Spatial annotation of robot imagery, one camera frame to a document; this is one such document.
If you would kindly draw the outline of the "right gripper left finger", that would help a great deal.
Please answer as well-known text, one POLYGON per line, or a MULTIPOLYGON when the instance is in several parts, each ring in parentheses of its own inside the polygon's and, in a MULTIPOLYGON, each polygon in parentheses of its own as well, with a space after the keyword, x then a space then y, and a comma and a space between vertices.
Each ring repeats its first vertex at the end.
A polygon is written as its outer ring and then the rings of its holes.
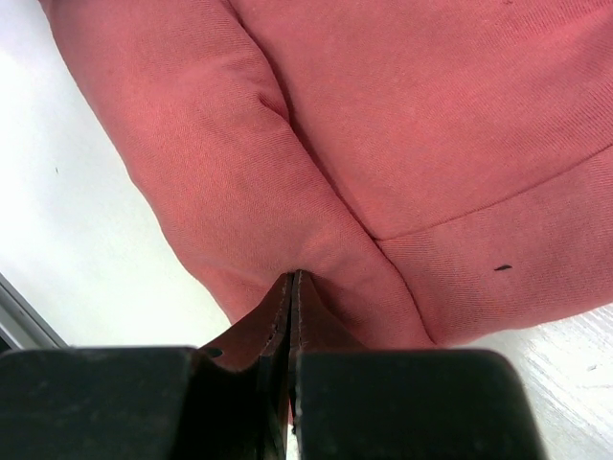
POLYGON ((293 276, 200 350, 207 459, 284 459, 293 276))

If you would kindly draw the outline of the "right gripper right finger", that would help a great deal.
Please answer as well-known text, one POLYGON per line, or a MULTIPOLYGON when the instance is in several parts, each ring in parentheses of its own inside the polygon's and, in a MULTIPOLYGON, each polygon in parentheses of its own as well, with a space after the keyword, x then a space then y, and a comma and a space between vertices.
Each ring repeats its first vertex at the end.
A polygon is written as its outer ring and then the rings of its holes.
POLYGON ((329 310, 307 271, 298 270, 293 274, 289 319, 289 401, 292 430, 296 431, 298 358, 319 352, 366 352, 367 347, 329 310))

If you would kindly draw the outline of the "red t shirt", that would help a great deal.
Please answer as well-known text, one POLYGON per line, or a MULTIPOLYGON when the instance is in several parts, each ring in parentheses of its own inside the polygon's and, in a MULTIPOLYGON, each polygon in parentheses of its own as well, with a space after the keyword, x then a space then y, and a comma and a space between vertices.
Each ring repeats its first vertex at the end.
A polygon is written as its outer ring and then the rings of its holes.
POLYGON ((315 278, 374 348, 612 300, 608 1, 45 1, 80 92, 232 322, 315 278))

